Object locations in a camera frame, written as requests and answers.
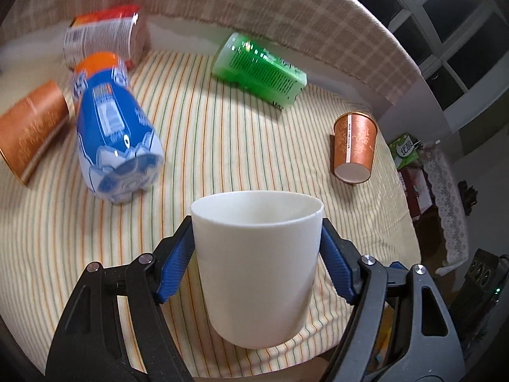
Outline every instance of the beige checkered fabric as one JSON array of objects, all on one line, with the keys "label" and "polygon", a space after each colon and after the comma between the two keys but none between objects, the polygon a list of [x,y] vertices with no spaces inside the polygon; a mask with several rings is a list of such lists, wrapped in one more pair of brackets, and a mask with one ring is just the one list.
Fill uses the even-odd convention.
[{"label": "beige checkered fabric", "polygon": [[0,27],[0,43],[124,3],[268,38],[359,79],[393,104],[420,75],[394,36],[357,0],[16,0]]}]

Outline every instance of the red and white package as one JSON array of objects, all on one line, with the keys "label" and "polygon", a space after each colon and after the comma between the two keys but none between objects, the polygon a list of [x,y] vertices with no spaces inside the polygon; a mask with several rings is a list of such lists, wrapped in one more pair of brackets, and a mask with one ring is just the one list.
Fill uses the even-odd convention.
[{"label": "red and white package", "polygon": [[142,56],[147,19],[139,5],[122,5],[76,17],[64,39],[64,60],[74,68],[96,52],[119,55],[127,68]]}]

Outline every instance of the blue gripper pad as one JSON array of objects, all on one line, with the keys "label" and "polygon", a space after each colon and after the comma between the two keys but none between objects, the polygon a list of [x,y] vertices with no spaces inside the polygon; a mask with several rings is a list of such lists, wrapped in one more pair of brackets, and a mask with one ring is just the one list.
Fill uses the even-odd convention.
[{"label": "blue gripper pad", "polygon": [[325,227],[322,227],[322,237],[320,239],[320,255],[322,256],[325,267],[329,272],[332,284],[336,289],[338,296],[344,298],[348,304],[351,304],[356,293],[352,286],[352,270],[348,263],[339,252]]},{"label": "blue gripper pad", "polygon": [[161,269],[161,282],[156,293],[159,303],[167,302],[177,292],[193,253],[194,236],[190,225]]},{"label": "blue gripper pad", "polygon": [[390,268],[397,268],[399,270],[408,270],[403,264],[401,264],[399,261],[393,261],[390,266]]}]

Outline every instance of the snack package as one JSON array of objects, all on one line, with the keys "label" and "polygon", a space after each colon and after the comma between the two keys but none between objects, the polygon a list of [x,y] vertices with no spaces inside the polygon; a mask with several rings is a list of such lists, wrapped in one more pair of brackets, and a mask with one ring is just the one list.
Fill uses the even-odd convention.
[{"label": "snack package", "polygon": [[407,166],[419,157],[416,149],[418,144],[419,141],[414,142],[408,133],[404,133],[389,144],[390,154],[393,157],[396,169]]},{"label": "snack package", "polygon": [[64,60],[68,67],[97,52],[117,54],[127,68],[142,56],[147,36],[147,19],[139,5],[122,5],[76,17],[64,39]]}]

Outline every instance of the white ceramic mug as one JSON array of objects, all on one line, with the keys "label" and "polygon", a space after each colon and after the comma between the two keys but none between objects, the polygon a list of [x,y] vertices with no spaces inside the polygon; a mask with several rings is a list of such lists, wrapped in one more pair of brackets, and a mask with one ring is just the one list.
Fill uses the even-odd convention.
[{"label": "white ceramic mug", "polygon": [[320,248],[323,203],[282,191],[238,191],[191,205],[205,303],[222,338],[272,347],[304,326]]}]

